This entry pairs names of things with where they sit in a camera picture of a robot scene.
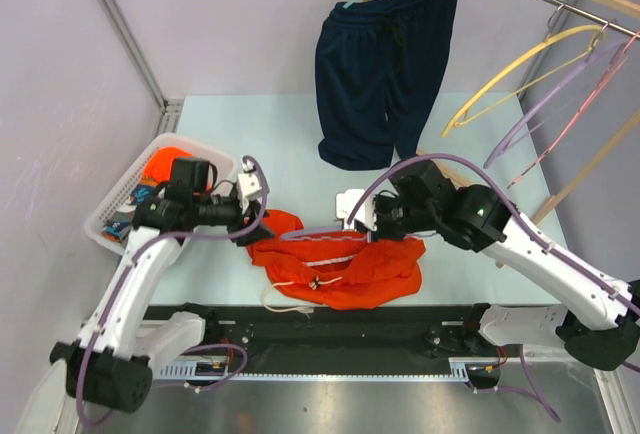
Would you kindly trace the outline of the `orange shorts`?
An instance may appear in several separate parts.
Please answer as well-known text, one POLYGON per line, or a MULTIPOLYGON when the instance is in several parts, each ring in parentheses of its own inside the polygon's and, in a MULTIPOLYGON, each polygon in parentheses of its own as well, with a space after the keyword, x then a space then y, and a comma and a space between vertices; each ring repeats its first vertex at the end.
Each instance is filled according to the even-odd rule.
POLYGON ((265 269, 282 295, 334 310, 374 309, 419 292, 426 246, 414 237, 370 242, 361 233, 331 232, 286 240, 304 225, 297 216, 271 210, 266 226, 275 234, 247 247, 252 264, 265 269))

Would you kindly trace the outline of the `purple notched hanger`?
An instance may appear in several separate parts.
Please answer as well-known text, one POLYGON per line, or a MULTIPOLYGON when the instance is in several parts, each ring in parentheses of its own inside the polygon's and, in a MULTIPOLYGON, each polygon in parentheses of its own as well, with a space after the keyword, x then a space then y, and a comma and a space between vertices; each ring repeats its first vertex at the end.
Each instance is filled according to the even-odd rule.
POLYGON ((358 231, 342 230, 340 226, 324 226, 289 231, 279 235, 282 241, 356 241, 369 242, 370 236, 358 231))

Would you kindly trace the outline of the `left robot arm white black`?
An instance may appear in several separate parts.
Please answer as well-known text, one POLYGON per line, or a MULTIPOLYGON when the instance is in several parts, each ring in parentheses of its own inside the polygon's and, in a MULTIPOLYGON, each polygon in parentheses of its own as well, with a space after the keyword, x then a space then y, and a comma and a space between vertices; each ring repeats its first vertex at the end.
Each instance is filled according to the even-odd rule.
POLYGON ((120 263, 102 299, 71 343, 58 342, 50 361, 66 365, 66 393, 81 422, 96 423, 88 403, 108 413, 131 414, 146 400, 153 379, 183 354, 207 354, 221 341, 214 312, 185 304, 145 337, 139 326, 161 275, 201 226, 225 227, 207 235, 214 242, 247 245, 269 237, 262 224, 269 186, 259 162, 246 155, 228 195, 216 193, 215 166, 206 159, 178 157, 168 180, 137 205, 120 263))

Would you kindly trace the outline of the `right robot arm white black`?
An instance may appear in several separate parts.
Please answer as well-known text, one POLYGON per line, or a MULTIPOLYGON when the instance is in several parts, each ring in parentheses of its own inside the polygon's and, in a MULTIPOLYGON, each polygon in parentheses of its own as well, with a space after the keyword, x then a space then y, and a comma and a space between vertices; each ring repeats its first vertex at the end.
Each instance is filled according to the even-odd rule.
POLYGON ((639 284, 596 269, 544 235, 493 185, 457 187, 432 160, 415 157, 385 175, 394 193, 370 192, 373 238, 433 231, 446 243, 509 266, 556 304, 477 304, 461 329, 463 347, 484 355, 503 346, 566 351, 603 371, 627 363, 639 345, 639 284))

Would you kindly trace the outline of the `navy blue shorts hanging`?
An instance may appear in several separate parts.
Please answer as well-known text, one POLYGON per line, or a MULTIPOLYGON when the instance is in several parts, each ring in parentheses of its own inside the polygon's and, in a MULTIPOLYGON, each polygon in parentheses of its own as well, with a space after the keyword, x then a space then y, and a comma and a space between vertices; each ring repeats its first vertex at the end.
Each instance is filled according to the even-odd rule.
POLYGON ((447 68, 457 2, 335 5, 315 50, 322 160, 367 171, 416 154, 447 68))

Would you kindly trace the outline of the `yellow hanger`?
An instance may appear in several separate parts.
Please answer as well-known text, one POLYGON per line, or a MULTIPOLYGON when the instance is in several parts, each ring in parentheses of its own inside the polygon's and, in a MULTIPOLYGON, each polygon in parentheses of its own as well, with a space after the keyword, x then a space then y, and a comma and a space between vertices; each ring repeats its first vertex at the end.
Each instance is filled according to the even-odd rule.
POLYGON ((487 81, 481 88, 479 88, 469 99, 452 115, 450 120, 444 126, 441 132, 441 138, 445 139, 449 134, 456 130, 461 129, 477 119, 483 117, 488 112, 494 110, 498 106, 501 106, 506 101, 514 99, 519 94, 522 94, 525 90, 533 87, 535 84, 545 80, 557 72, 578 63, 579 61, 586 60, 591 54, 593 54, 596 48, 602 44, 607 37, 605 33, 606 27, 595 24, 584 24, 577 27, 567 28, 561 30, 556 34, 547 34, 542 41, 534 45, 529 50, 525 51, 511 63, 507 64, 501 71, 495 74, 489 81, 487 81), (533 60, 539 55, 550 51, 550 49, 557 44, 561 44, 566 40, 583 37, 586 41, 584 49, 573 58, 568 61, 564 61, 550 71, 535 75, 532 80, 525 81, 517 89, 505 93, 501 98, 492 104, 488 104, 485 107, 478 107, 478 104, 490 94, 496 87, 503 83, 503 81, 511 76, 514 72, 521 70, 524 66, 528 66, 533 63, 533 60))

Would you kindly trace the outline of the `pink hanger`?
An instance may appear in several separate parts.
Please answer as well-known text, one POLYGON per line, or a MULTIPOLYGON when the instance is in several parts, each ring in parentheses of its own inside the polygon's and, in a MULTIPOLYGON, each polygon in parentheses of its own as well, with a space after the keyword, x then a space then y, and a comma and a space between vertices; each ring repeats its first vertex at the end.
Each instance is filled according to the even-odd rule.
POLYGON ((555 150, 557 145, 569 133, 569 131, 574 127, 577 121, 589 109, 589 107, 593 104, 593 102, 599 97, 599 95, 607 87, 607 85, 613 80, 616 74, 622 69, 622 67, 628 60, 627 53, 629 49, 631 48, 633 43, 638 40, 639 40, 639 32, 636 31, 634 35, 631 37, 631 39, 618 49, 618 51, 612 58, 611 62, 609 63, 609 66, 603 73, 601 79, 598 81, 598 84, 595 86, 595 88, 589 94, 589 96, 585 99, 585 101, 580 106, 580 108, 576 111, 576 113, 567 122, 567 124, 565 125, 563 130, 559 133, 559 135, 556 137, 556 139, 536 158, 536 160, 529 167, 527 167, 519 176, 517 176, 510 182, 510 184, 507 186, 507 190, 513 188, 516 184, 521 182, 524 179, 524 177, 534 167, 540 165, 541 162, 555 150))

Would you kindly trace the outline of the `white laundry basket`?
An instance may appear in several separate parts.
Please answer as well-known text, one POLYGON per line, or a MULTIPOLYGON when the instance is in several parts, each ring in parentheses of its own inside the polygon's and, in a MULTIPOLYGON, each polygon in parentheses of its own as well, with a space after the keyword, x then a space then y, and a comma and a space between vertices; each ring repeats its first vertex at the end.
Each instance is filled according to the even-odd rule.
POLYGON ((237 160, 226 152, 179 134, 164 133, 159 135, 133 161, 84 223, 85 233, 98 245, 118 256, 124 254, 126 244, 108 240, 102 235, 102 228, 128 198, 141 179, 148 161, 158 150, 166 147, 176 147, 193 154, 195 157, 208 159, 216 166, 218 179, 230 180, 238 172, 237 160))

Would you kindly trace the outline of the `blue patterned garment in basket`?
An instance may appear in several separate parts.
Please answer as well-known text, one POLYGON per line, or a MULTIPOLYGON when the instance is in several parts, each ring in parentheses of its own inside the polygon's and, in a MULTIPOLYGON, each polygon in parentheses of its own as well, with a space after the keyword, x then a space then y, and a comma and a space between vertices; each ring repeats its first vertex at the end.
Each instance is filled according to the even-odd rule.
POLYGON ((143 177, 133 188, 131 193, 125 197, 124 202, 116 209, 106 221, 101 230, 104 238, 123 244, 132 229, 135 210, 147 197, 158 194, 166 184, 165 181, 156 182, 151 177, 143 177))

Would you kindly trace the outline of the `aluminium frame post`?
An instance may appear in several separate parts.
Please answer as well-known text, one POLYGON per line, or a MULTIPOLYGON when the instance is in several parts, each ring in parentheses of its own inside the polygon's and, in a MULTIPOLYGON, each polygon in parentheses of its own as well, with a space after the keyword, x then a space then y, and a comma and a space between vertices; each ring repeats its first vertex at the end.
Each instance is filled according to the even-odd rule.
POLYGON ((167 100, 118 1, 98 0, 98 2, 156 108, 160 113, 163 113, 166 109, 167 100))

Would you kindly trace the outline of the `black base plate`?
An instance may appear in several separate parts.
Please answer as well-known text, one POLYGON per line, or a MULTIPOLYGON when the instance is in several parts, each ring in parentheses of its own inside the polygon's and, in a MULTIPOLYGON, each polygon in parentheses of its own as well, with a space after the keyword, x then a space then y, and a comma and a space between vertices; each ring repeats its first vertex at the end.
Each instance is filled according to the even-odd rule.
POLYGON ((253 374, 444 374, 448 361, 498 367, 512 353, 483 340, 468 306, 382 307, 311 314, 216 306, 214 331, 177 360, 211 362, 196 372, 253 374))

